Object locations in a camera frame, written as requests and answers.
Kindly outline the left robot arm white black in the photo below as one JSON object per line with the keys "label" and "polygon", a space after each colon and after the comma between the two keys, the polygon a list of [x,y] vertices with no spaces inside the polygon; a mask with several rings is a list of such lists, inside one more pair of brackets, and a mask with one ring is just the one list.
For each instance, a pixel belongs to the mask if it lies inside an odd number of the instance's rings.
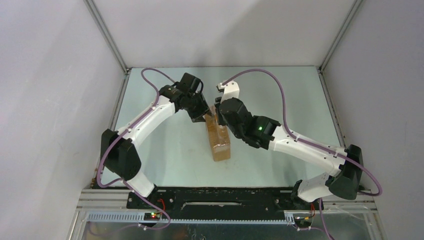
{"label": "left robot arm white black", "polygon": [[176,85],[165,85],[157,90],[153,103],[126,126],[119,130],[105,130],[101,136],[99,168],[106,167],[118,175],[118,181],[139,194],[138,201],[145,208],[158,202],[156,186],[142,170],[138,147],[165,120],[180,110],[185,110],[194,123],[204,122],[210,115],[202,91],[190,88],[180,90]]}

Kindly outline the brown cardboard express box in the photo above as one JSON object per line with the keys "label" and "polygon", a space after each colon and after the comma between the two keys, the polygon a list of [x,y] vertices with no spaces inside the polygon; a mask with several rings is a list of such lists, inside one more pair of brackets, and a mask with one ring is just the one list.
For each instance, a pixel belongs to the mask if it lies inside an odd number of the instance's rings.
{"label": "brown cardboard express box", "polygon": [[231,158],[231,141],[228,128],[218,124],[216,108],[210,106],[211,115],[205,114],[205,125],[208,134],[212,159],[215,162],[229,160]]}

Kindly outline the left controller board with leds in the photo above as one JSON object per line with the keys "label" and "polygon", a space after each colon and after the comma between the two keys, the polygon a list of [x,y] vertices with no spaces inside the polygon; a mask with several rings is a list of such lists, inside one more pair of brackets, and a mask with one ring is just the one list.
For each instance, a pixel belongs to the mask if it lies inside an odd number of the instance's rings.
{"label": "left controller board with leds", "polygon": [[162,214],[159,212],[146,212],[143,216],[144,221],[159,221],[162,218]]}

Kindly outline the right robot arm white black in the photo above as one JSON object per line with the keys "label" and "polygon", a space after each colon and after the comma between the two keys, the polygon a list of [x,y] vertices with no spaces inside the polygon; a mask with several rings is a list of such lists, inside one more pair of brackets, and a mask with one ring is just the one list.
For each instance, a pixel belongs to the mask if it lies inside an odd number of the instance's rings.
{"label": "right robot arm white black", "polygon": [[228,127],[232,134],[256,149],[276,151],[314,164],[324,173],[311,179],[298,180],[292,190],[291,204],[304,209],[311,202],[330,195],[345,200],[355,200],[359,193],[362,170],[362,150],[324,146],[302,135],[295,136],[277,120],[252,115],[238,98],[215,98],[215,112],[220,125]]}

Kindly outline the aluminium frame post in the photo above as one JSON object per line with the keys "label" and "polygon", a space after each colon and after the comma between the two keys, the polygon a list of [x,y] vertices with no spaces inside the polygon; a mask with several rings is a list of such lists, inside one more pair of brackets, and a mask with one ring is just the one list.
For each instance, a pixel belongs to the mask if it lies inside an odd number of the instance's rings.
{"label": "aluminium frame post", "polygon": [[352,21],[354,20],[355,16],[357,15],[357,12],[359,11],[360,7],[362,6],[364,0],[354,0],[353,4],[351,5],[346,17],[344,18],[339,30],[337,31],[335,38],[333,39],[329,49],[327,50],[326,54],[324,55],[324,58],[319,65],[319,71],[323,72],[325,68],[327,67],[328,63],[331,60],[331,57],[333,56],[334,52],[336,51],[338,45],[342,41],[344,35],[348,31]]}
{"label": "aluminium frame post", "polygon": [[94,23],[96,24],[98,30],[100,31],[100,34],[102,35],[106,45],[108,46],[109,50],[111,51],[114,59],[118,63],[119,68],[122,70],[122,72],[127,75],[129,72],[129,67],[124,61],[124,58],[122,54],[119,51],[119,48],[109,31],[107,24],[94,0],[83,0],[84,4],[86,5],[89,13],[91,14]]}

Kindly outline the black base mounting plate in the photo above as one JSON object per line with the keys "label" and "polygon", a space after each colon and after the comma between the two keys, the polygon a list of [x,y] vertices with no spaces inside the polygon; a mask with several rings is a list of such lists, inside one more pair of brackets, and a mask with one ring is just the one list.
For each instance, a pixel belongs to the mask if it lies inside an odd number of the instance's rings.
{"label": "black base mounting plate", "polygon": [[295,197],[291,187],[158,187],[147,200],[170,218],[282,220],[288,211],[318,210]]}

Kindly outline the right controller board with leds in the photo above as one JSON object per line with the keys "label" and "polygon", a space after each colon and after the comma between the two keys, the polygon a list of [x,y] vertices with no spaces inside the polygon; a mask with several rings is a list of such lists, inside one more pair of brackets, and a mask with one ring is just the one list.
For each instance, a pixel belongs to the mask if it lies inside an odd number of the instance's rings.
{"label": "right controller board with leds", "polygon": [[302,229],[309,230],[312,227],[313,220],[314,218],[312,216],[307,216],[307,217],[296,216],[293,221],[293,226],[299,230],[302,230]]}

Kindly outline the right aluminium frame post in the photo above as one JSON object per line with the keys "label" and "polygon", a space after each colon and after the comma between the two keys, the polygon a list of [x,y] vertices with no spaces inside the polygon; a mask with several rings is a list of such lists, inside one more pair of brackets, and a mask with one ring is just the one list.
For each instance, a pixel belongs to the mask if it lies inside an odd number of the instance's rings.
{"label": "right aluminium frame post", "polygon": [[331,60],[331,57],[333,56],[334,52],[336,51],[338,45],[342,41],[344,35],[348,31],[352,21],[354,20],[355,16],[357,15],[357,12],[359,11],[360,7],[362,6],[364,0],[354,0],[353,4],[351,5],[346,17],[344,18],[339,30],[337,31],[335,38],[333,39],[329,49],[327,50],[326,54],[324,55],[324,58],[319,65],[319,71],[323,72],[325,68],[327,67],[328,63]]}

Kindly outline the controller board with leds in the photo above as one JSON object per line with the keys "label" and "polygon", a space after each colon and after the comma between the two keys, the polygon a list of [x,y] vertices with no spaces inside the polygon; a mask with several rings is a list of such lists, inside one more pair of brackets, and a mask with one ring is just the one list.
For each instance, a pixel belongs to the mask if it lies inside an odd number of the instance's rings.
{"label": "controller board with leds", "polygon": [[143,216],[144,221],[159,221],[162,218],[162,214],[159,212],[146,212]]}
{"label": "controller board with leds", "polygon": [[314,218],[312,216],[307,216],[307,217],[296,216],[293,221],[293,226],[299,230],[302,230],[302,229],[309,230],[312,227],[313,220]]}

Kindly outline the left aluminium frame post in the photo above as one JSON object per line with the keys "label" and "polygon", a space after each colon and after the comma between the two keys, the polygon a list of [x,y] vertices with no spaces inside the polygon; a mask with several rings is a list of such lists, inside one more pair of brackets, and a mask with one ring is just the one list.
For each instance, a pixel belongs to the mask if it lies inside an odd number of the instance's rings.
{"label": "left aluminium frame post", "polygon": [[119,51],[119,48],[109,31],[107,24],[94,0],[83,0],[84,4],[86,5],[89,13],[91,14],[94,23],[96,24],[98,30],[100,31],[100,34],[102,35],[106,45],[108,46],[109,50],[111,51],[114,59],[118,63],[119,68],[122,70],[122,72],[127,75],[129,72],[129,67],[124,61],[124,58],[122,54]]}

